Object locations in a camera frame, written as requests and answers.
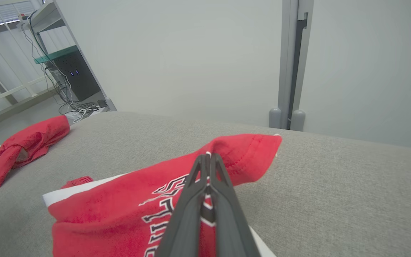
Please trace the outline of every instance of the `white partition panel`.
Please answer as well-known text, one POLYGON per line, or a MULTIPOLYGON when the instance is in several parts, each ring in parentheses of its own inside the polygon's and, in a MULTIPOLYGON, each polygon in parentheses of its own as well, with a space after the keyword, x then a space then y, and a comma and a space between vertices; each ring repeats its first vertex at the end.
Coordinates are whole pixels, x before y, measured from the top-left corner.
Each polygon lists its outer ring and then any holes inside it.
POLYGON ((411 1, 316 0, 304 131, 411 147, 411 1))
POLYGON ((282 0, 56 0, 119 111, 269 125, 282 0))

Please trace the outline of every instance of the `window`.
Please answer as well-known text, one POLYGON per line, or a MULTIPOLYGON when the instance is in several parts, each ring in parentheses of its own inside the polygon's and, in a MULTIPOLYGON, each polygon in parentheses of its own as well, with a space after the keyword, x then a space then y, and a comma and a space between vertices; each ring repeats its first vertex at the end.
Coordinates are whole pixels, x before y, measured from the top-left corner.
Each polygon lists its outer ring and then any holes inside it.
POLYGON ((29 15, 33 11, 34 11, 34 7, 32 6, 30 1, 23 1, 23 2, 19 1, 13 4, 0 5, 0 25, 3 24, 3 20, 6 23, 18 21, 19 13, 29 15))

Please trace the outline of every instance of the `gray partition foot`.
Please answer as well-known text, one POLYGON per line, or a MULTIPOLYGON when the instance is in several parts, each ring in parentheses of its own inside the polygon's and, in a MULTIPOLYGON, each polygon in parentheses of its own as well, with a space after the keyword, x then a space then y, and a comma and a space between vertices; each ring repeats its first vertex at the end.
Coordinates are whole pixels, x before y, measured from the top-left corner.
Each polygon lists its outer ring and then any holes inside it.
POLYGON ((272 108, 269 111, 269 127, 280 129, 282 121, 282 111, 279 108, 272 108))
POLYGON ((114 105, 114 103, 112 103, 111 98, 108 98, 107 96, 106 96, 106 103, 109 106, 109 109, 111 110, 111 112, 116 112, 117 111, 117 108, 115 108, 115 105, 114 105))
POLYGON ((305 112, 302 110, 295 110, 291 116, 290 130, 303 131, 305 121, 305 112))

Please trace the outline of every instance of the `gray floor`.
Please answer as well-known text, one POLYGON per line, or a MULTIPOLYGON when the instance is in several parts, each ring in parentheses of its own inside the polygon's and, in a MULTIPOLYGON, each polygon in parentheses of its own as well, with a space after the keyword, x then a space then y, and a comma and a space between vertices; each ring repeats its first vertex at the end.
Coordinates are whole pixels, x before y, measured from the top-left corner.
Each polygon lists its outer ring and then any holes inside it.
MULTIPOLYGON (((104 99, 104 96, 101 92, 94 94, 90 98, 86 99, 83 102, 93 101, 96 102, 97 100, 104 99)), ((33 107, 26 109, 19 114, 13 115, 12 117, 3 120, 0 122, 0 145, 10 136, 19 132, 20 130, 41 122, 43 120, 49 119, 51 117, 55 117, 60 115, 58 113, 58 105, 54 98, 49 98, 45 101, 36 104, 33 107)))

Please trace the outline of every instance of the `gray fabric surface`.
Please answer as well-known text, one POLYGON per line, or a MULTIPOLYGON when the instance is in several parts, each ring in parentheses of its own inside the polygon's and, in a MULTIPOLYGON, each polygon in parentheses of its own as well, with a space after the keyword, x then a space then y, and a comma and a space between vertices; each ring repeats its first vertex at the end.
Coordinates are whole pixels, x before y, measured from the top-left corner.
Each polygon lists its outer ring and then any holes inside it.
POLYGON ((411 256, 411 148, 310 133, 108 112, 71 127, 0 188, 0 256, 51 256, 42 194, 67 180, 135 171, 213 138, 279 133, 278 157, 236 187, 248 223, 277 256, 411 256))

